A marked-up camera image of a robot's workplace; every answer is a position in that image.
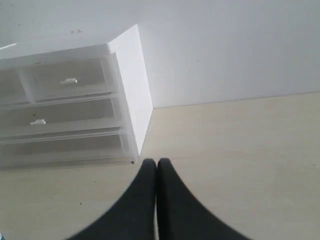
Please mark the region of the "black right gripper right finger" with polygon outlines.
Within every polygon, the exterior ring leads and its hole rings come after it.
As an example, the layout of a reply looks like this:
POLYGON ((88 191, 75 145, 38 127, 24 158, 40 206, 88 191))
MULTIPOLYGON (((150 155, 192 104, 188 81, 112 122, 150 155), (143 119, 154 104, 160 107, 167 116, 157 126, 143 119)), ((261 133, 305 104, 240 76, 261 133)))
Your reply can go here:
POLYGON ((157 164, 156 208, 161 240, 247 240, 205 208, 179 177, 170 159, 157 164))

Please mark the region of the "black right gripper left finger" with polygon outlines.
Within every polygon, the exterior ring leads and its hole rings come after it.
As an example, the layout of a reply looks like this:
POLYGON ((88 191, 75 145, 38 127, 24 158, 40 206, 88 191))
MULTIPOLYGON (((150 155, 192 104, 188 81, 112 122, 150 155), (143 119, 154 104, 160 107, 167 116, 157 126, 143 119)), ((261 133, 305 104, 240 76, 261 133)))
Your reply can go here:
POLYGON ((157 166, 143 160, 130 186, 99 219, 71 240, 153 240, 157 166))

